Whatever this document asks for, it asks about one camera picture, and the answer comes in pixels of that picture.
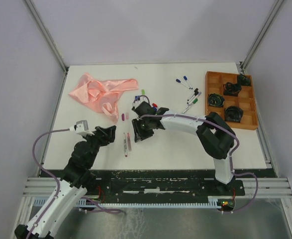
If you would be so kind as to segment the pink translucent highlighter pen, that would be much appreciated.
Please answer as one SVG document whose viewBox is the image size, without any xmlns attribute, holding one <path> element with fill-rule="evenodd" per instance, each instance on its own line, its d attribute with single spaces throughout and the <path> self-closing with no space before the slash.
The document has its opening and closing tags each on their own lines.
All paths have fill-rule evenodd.
<svg viewBox="0 0 292 239">
<path fill-rule="evenodd" d="M 131 152 L 132 147 L 131 147 L 130 133 L 127 133 L 127 143 L 128 143 L 128 150 Z"/>
</svg>

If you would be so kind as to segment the magenta capped whiteboard marker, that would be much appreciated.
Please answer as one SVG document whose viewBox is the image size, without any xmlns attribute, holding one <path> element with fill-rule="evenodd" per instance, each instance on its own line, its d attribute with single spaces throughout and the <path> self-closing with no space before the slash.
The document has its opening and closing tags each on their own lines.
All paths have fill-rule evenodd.
<svg viewBox="0 0 292 239">
<path fill-rule="evenodd" d="M 123 133 L 123 143 L 124 143 L 124 155 L 125 157 L 128 157 L 128 148 L 127 148 L 127 138 L 126 138 L 126 134 Z"/>
</svg>

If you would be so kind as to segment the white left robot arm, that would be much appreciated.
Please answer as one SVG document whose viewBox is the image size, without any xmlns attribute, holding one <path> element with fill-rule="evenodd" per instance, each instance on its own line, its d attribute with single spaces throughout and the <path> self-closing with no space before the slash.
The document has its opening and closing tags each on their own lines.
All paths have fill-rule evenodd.
<svg viewBox="0 0 292 239">
<path fill-rule="evenodd" d="M 52 239 L 69 212 L 82 196 L 92 194 L 96 188 L 96 176 L 90 171 L 99 149 L 115 141 L 116 126 L 88 129 L 87 121 L 81 120 L 65 132 L 73 131 L 83 140 L 76 143 L 71 157 L 58 179 L 48 173 L 56 187 L 38 213 L 25 225 L 14 231 L 18 239 Z"/>
</svg>

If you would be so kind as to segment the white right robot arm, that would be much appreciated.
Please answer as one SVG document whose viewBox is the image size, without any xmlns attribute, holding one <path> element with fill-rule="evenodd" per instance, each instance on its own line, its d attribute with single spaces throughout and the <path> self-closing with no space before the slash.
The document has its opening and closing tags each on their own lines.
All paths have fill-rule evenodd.
<svg viewBox="0 0 292 239">
<path fill-rule="evenodd" d="M 199 138 L 205 152 L 213 158 L 215 190 L 226 195 L 233 189 L 235 176 L 232 154 L 239 146 L 239 139 L 219 114 L 211 112 L 203 117 L 193 117 L 168 108 L 155 110 L 147 102 L 133 106 L 132 111 L 137 114 L 137 118 L 132 120 L 135 142 L 152 137 L 156 129 L 193 134 Z"/>
</svg>

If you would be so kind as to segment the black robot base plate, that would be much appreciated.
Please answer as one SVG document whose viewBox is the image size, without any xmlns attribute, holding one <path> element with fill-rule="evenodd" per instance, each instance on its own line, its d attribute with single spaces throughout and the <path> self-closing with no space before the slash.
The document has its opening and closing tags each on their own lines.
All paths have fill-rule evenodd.
<svg viewBox="0 0 292 239">
<path fill-rule="evenodd" d="M 199 202 L 209 196 L 244 196 L 243 182 L 216 181 L 213 170 L 94 170 L 95 189 L 88 195 L 104 202 Z"/>
</svg>

